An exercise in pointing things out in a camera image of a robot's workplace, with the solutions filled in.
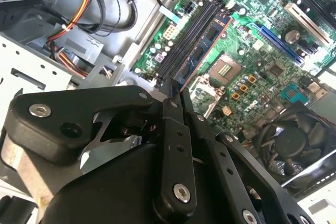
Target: black wire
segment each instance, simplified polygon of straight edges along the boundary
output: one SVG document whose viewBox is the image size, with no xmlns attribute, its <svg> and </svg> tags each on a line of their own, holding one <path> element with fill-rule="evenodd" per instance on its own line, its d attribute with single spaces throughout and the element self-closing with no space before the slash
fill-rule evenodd
<svg viewBox="0 0 336 224">
<path fill-rule="evenodd" d="M 106 35 L 99 35 L 99 34 L 96 34 L 97 36 L 99 36 L 99 37 L 108 37 L 108 36 L 110 36 L 111 33 L 113 33 L 113 31 L 115 30 L 115 28 L 116 28 L 117 25 L 119 24 L 120 19 L 121 19 L 121 7 L 120 7 L 120 2 L 119 2 L 119 0 L 116 0 L 116 1 L 117 1 L 117 4 L 118 4 L 118 9 L 119 9 L 119 18 L 118 18 L 117 23 L 114 25 L 114 27 L 111 29 L 111 31 L 110 31 L 108 34 L 106 34 Z"/>
</svg>

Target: black plastic part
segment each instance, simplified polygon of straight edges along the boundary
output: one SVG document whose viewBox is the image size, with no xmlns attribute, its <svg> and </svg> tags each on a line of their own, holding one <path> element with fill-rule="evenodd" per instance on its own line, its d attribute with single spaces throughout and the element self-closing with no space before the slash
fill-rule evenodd
<svg viewBox="0 0 336 224">
<path fill-rule="evenodd" d="M 116 111 L 148 108 L 152 103 L 152 97 L 138 86 L 100 88 L 94 92 L 85 89 L 20 95 L 10 103 L 5 128 L 17 145 L 51 162 L 70 164 L 78 160 L 83 149 L 93 140 L 95 114 L 109 110 L 113 116 Z M 49 106 L 51 116 L 41 119 L 31 115 L 29 107 L 33 104 Z M 66 134 L 74 131 L 79 133 L 75 137 Z"/>
<path fill-rule="evenodd" d="M 35 203 L 9 196 L 0 200 L 1 224 L 26 224 L 36 207 Z"/>
</svg>

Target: green circuit board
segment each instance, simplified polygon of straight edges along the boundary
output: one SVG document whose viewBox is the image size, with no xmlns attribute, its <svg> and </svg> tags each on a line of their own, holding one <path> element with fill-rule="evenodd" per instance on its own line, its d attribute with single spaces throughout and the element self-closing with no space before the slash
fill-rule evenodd
<svg viewBox="0 0 336 224">
<path fill-rule="evenodd" d="M 208 0 L 180 0 L 173 12 L 181 17 L 182 25 L 173 24 L 167 19 L 133 67 L 133 71 L 148 81 L 155 79 L 161 64 L 156 55 L 162 54 L 169 46 L 168 43 L 173 44 L 183 36 L 183 32 L 205 1 Z M 302 77 L 308 79 L 314 77 L 336 57 L 334 50 L 336 32 L 319 17 L 317 12 L 313 9 L 308 10 L 304 3 L 298 2 L 299 0 L 226 1 L 234 1 L 247 13 L 235 12 L 232 15 L 234 21 L 205 57 L 191 79 L 189 87 L 192 97 L 195 98 L 196 111 L 205 114 L 213 123 L 237 133 L 242 129 L 258 129 L 265 122 L 273 120 L 284 108 L 293 103 L 294 96 L 296 100 L 302 102 L 313 99 L 313 93 L 305 90 L 300 80 Z M 335 3 L 335 0 L 316 1 L 325 8 Z M 328 34 L 332 41 L 329 46 L 319 47 L 319 51 L 315 54 L 306 55 L 305 63 L 300 66 L 252 25 L 264 25 L 282 41 L 285 40 L 288 31 L 296 30 L 307 43 L 316 42 L 316 39 L 285 11 L 284 6 L 288 2 L 297 3 L 301 9 L 305 9 L 307 16 Z M 188 3 L 193 3 L 193 10 L 190 13 L 186 13 L 185 6 Z M 172 36 L 167 38 L 167 30 L 172 25 L 175 30 Z M 298 51 L 295 43 L 287 46 L 293 51 Z M 229 66 L 221 63 L 221 59 L 229 59 L 234 64 Z M 233 68 L 234 76 L 224 82 L 218 74 L 224 77 Z M 216 95 L 196 85 L 200 82 L 203 86 L 212 87 Z M 284 93 L 286 90 L 292 96 L 287 96 L 288 94 Z"/>
</svg>

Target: orange wire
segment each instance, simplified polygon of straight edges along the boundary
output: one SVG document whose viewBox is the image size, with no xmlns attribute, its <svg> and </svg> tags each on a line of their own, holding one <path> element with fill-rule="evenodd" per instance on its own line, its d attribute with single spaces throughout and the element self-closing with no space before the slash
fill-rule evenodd
<svg viewBox="0 0 336 224">
<path fill-rule="evenodd" d="M 68 24 L 68 26 L 61 31 L 60 33 L 53 35 L 52 37 L 48 38 L 48 42 L 51 42 L 59 37 L 61 37 L 62 35 L 64 35 L 65 33 L 68 32 L 68 30 L 70 30 L 71 28 L 73 28 L 73 26 L 75 25 L 75 23 L 80 19 L 81 15 L 83 14 L 83 11 L 86 9 L 86 7 L 88 6 L 90 0 L 83 0 L 80 8 L 77 10 L 75 16 L 72 18 L 71 22 Z"/>
</svg>

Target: motherboard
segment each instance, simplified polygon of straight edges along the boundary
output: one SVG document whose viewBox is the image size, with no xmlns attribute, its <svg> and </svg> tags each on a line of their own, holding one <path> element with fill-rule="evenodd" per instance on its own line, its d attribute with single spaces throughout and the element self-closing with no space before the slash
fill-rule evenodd
<svg viewBox="0 0 336 224">
<path fill-rule="evenodd" d="M 335 0 L 179 0 L 133 71 L 188 87 L 195 111 L 233 133 L 256 132 L 291 104 L 314 102 L 334 62 Z"/>
</svg>

